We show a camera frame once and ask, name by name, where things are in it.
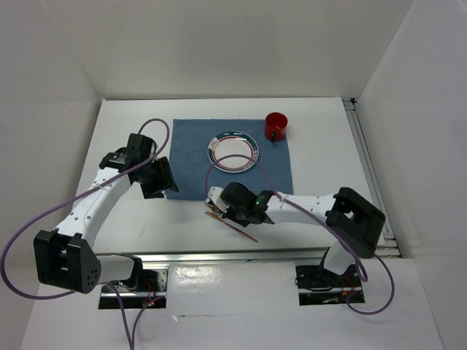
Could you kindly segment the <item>red enamel mug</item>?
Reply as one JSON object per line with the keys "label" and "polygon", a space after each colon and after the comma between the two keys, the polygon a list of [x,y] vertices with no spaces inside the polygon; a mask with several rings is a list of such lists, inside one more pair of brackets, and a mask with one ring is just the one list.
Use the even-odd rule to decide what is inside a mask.
{"label": "red enamel mug", "polygon": [[280,112],[272,112],[266,116],[264,136],[271,142],[278,142],[285,138],[288,124],[287,117]]}

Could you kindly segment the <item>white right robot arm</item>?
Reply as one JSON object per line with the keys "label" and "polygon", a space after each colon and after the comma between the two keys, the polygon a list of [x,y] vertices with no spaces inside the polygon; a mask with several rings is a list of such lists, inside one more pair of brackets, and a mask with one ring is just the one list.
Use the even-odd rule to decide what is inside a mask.
{"label": "white right robot arm", "polygon": [[272,190],[255,194],[243,184],[210,187],[206,202],[223,219],[243,227],[301,223],[327,230],[336,242],[323,255],[318,276],[327,286],[342,280],[354,265],[367,279],[362,259],[375,255],[385,215],[353,189],[342,187],[335,195],[289,195]]}

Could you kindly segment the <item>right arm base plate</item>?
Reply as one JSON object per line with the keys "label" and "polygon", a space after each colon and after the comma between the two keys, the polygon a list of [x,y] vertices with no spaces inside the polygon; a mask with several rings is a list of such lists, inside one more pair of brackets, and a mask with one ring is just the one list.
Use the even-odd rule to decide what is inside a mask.
{"label": "right arm base plate", "polygon": [[365,303],[362,282],[354,265],[342,276],[318,265],[297,265],[295,285],[300,306],[345,304],[348,296],[351,303]]}

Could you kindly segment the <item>blue cloth placemat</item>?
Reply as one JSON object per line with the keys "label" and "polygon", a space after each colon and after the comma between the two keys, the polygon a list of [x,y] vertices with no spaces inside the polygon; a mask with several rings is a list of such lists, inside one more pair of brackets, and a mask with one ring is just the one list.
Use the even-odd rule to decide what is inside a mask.
{"label": "blue cloth placemat", "polygon": [[209,180],[210,186],[218,187],[239,182],[254,193],[269,189],[266,178],[256,165],[239,174],[225,173],[213,168],[210,175],[207,175],[211,166],[207,154],[208,144],[216,135],[227,131],[240,131],[253,137],[260,149],[259,161],[275,189],[292,194],[293,180],[287,140],[269,141],[264,136],[264,127],[263,120],[175,119],[169,162],[180,191],[168,191],[167,198],[202,201],[206,195],[205,179]]}

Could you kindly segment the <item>aluminium front rail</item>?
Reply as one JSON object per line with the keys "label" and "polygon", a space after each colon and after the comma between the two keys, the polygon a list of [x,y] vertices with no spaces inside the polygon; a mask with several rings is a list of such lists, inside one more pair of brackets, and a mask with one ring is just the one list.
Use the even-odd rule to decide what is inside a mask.
{"label": "aluminium front rail", "polygon": [[327,248],[307,249],[262,249],[238,251],[211,252],[140,252],[131,253],[139,257],[144,263],[172,264],[172,263],[253,263],[317,260],[321,261]]}

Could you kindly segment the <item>white plate green red rim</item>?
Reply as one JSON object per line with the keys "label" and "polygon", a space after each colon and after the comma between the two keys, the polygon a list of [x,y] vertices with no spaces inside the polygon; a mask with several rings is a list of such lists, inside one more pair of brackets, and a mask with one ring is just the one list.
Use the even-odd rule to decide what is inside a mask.
{"label": "white plate green red rim", "polygon": [[255,165],[260,149],[250,135],[240,131],[227,131],[216,135],[209,142],[207,154],[216,169],[239,174]]}

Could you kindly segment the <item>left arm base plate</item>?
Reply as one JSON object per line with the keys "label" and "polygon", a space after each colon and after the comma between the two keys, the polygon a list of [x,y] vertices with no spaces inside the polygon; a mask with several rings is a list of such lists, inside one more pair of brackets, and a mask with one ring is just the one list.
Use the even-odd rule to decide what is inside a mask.
{"label": "left arm base plate", "polygon": [[143,268],[134,280],[111,281],[101,288],[100,310],[119,309],[116,289],[125,309],[163,309],[167,303],[169,269],[156,266]]}

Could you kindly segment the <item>copper knife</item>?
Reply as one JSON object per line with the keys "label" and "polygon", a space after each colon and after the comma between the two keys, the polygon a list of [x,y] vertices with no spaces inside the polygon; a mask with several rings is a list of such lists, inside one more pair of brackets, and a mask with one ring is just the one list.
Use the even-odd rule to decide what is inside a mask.
{"label": "copper knife", "polygon": [[212,219],[215,219],[218,222],[224,224],[225,226],[227,226],[228,228],[234,230],[235,232],[239,233],[240,235],[244,236],[245,238],[248,238],[248,239],[250,239],[251,241],[253,241],[255,243],[259,243],[259,241],[256,238],[254,238],[251,235],[245,233],[243,230],[240,230],[237,227],[227,223],[225,220],[223,220],[222,218],[217,216],[215,213],[212,213],[210,211],[205,211],[204,213],[205,213],[205,215],[207,215],[207,216],[211,217]]}

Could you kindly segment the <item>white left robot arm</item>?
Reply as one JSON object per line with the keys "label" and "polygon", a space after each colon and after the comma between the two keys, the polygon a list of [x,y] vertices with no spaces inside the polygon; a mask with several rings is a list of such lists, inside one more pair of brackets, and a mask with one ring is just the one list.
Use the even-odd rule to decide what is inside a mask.
{"label": "white left robot arm", "polygon": [[128,291],[143,285],[141,259],[123,253],[99,257],[93,245],[115,204],[132,184],[139,184],[145,199],[163,198],[166,190],[178,191],[167,157],[156,158],[156,149],[151,138],[132,133],[125,147],[102,159],[90,195],[53,230],[37,233],[34,254],[42,284],[83,294],[111,281],[118,281]]}

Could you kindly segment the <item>copper fork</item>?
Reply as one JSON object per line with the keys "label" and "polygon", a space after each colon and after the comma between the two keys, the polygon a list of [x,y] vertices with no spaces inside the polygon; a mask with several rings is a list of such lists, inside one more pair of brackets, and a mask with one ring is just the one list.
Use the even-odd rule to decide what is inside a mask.
{"label": "copper fork", "polygon": [[209,210],[212,213],[214,213],[216,215],[222,215],[223,214],[223,212],[216,205],[214,205],[212,203],[205,203],[205,205],[209,208]]}

